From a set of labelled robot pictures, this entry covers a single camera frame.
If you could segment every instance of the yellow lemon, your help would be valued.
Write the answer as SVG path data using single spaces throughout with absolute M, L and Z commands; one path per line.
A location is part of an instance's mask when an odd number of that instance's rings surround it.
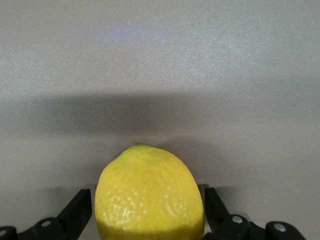
M 204 207 L 187 166 L 147 145 L 125 150 L 103 170 L 95 192 L 103 240 L 199 240 Z

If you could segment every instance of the gray surface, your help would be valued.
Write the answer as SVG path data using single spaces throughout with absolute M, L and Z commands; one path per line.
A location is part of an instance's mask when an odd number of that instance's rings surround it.
M 320 239 L 319 13 L 294 0 L 1 1 L 0 212 L 17 211 L 0 225 L 59 211 L 67 189 L 146 143 L 258 225 Z M 97 239 L 94 222 L 83 235 Z

